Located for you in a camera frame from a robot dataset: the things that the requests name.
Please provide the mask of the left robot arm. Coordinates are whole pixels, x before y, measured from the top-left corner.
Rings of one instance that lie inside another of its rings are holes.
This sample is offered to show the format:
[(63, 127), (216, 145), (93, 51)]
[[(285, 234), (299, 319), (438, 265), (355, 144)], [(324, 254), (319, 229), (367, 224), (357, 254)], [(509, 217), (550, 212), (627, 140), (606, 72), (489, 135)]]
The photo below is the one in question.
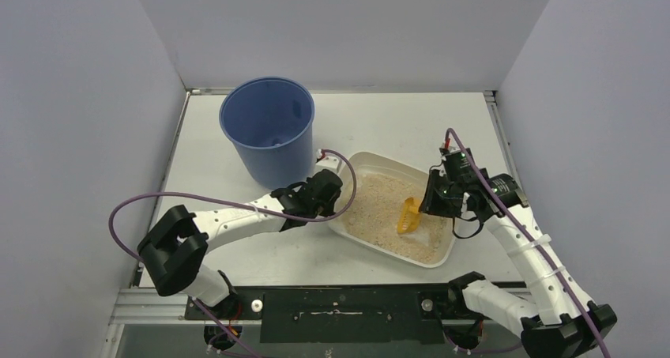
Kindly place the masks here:
[(239, 208), (191, 212), (176, 205), (150, 229), (137, 253), (159, 296), (183, 292), (207, 307), (222, 307), (235, 289), (223, 271), (204, 263), (205, 256), (241, 239), (333, 216), (342, 186), (336, 173), (321, 170)]

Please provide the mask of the white litter tray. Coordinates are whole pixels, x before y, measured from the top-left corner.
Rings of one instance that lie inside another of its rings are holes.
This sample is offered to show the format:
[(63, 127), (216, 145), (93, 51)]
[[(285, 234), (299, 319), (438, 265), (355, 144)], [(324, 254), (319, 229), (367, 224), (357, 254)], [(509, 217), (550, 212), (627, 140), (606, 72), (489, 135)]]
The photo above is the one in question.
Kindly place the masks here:
[[(335, 206), (336, 211), (339, 211), (339, 210), (344, 208), (344, 206), (350, 200), (350, 197), (352, 195), (352, 189), (353, 188), (357, 189), (358, 180), (361, 179), (367, 173), (381, 173), (381, 174), (384, 174), (384, 175), (391, 175), (391, 176), (394, 176), (394, 177), (404, 178), (404, 179), (407, 179), (407, 180), (414, 180), (414, 181), (416, 181), (416, 183), (419, 186), (422, 187), (423, 195), (424, 195), (425, 186), (427, 184), (427, 179), (428, 179), (428, 174), (423, 172), (423, 171), (420, 171), (416, 168), (412, 168), (412, 167), (410, 167), (406, 164), (402, 164), (402, 163), (397, 162), (395, 160), (391, 160), (390, 158), (386, 158), (384, 156), (379, 156), (379, 155), (376, 155), (376, 154), (373, 154), (373, 153), (368, 153), (368, 152), (356, 153), (353, 156), (351, 156), (349, 161), (354, 168), (354, 173), (356, 174), (356, 181), (355, 182), (352, 181), (351, 172), (347, 167), (344, 166), (340, 170), (339, 176), (341, 177), (344, 185), (343, 185), (342, 195), (337, 200), (337, 203), (336, 203), (336, 206)], [(342, 214), (341, 216), (339, 216), (335, 220), (330, 221), (328, 223), (329, 227), (334, 232), (336, 232), (338, 235), (343, 236), (346, 239), (351, 240), (352, 242), (363, 245), (370, 250), (373, 250), (371, 247), (362, 244), (361, 241), (355, 240), (355, 239), (353, 239), (353, 238), (351, 238), (351, 237), (349, 237), (349, 236), (347, 236), (343, 233), (343, 223), (340, 221), (342, 216), (344, 216), (344, 214)], [(453, 236), (450, 233), (451, 226), (448, 228), (448, 231), (449, 231), (450, 236), (453, 238)]]

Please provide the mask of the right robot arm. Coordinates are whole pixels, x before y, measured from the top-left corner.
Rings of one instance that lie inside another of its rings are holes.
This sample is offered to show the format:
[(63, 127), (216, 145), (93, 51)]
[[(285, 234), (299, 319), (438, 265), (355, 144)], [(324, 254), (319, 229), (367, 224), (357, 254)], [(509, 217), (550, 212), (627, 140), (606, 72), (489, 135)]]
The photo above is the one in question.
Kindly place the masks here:
[(447, 285), (455, 311), (497, 322), (520, 338), (530, 357), (580, 357), (598, 347), (617, 322), (615, 312), (595, 303), (569, 274), (514, 178), (475, 169), (468, 149), (440, 153), (442, 166), (429, 171), (420, 212), (450, 219), (472, 213), (479, 231), (500, 243), (532, 296), (516, 297), (471, 272)]

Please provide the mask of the blue plastic bucket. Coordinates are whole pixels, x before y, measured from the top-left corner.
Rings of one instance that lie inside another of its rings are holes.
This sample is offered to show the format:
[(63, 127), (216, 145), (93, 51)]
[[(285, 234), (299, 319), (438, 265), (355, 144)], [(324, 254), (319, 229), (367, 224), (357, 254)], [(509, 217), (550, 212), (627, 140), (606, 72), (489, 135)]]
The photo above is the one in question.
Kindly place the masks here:
[(260, 77), (220, 107), (220, 127), (250, 176), (270, 190), (304, 180), (314, 167), (314, 99), (300, 83)]

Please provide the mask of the orange litter scoop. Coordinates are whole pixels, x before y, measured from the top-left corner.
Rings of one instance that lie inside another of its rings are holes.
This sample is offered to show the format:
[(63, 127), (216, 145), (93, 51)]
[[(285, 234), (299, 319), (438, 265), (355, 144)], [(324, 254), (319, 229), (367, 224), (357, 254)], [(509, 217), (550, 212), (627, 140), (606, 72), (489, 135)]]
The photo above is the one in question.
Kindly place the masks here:
[(417, 198), (406, 198), (402, 209), (400, 219), (397, 222), (397, 233), (399, 235), (414, 232), (421, 222), (420, 212), (421, 201)]

